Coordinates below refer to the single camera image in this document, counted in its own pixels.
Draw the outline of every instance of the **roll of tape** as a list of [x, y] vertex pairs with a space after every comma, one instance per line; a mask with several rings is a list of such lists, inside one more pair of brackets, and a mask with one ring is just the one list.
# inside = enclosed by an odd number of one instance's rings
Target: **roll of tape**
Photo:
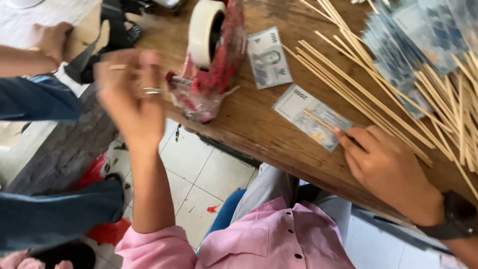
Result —
[[209, 69], [214, 57], [226, 5], [220, 1], [200, 0], [189, 22], [188, 51], [198, 69]]

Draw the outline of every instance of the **red tape dispenser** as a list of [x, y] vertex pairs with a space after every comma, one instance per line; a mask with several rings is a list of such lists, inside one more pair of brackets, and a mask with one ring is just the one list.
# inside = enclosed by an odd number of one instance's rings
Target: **red tape dispenser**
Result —
[[189, 44], [181, 77], [166, 75], [173, 103], [186, 119], [207, 124], [223, 99], [236, 90], [233, 77], [246, 54], [242, 0], [200, 0], [189, 24]]

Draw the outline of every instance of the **bracelet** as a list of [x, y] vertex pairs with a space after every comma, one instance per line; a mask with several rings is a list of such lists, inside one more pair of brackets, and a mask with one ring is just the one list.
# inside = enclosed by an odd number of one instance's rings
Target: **bracelet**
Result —
[[50, 60], [52, 60], [52, 61], [55, 63], [55, 66], [57, 66], [58, 68], [60, 68], [61, 63], [58, 63], [58, 61], [55, 60], [55, 58], [53, 58], [53, 57], [51, 57], [51, 56], [45, 54], [45, 52], [44, 52], [42, 49], [40, 49], [39, 47], [31, 47], [31, 48], [29, 48], [28, 50], [33, 50], [33, 51], [36, 51], [36, 52], [39, 52], [39, 53], [43, 54], [45, 57], [50, 58]]

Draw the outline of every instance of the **blue jeans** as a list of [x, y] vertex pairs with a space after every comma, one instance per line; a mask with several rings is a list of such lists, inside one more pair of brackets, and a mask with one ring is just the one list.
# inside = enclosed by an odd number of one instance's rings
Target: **blue jeans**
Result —
[[123, 189], [104, 180], [50, 196], [0, 192], [0, 253], [54, 247], [102, 223], [120, 220]]
[[0, 120], [77, 120], [83, 106], [53, 75], [0, 78]]

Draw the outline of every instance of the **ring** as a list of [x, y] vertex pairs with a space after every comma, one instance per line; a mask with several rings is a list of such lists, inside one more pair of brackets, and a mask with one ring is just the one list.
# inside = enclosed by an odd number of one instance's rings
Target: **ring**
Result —
[[109, 66], [109, 70], [124, 70], [124, 69], [127, 69], [128, 66], [127, 65], [111, 65]]
[[147, 94], [161, 94], [160, 88], [143, 88], [143, 90]]

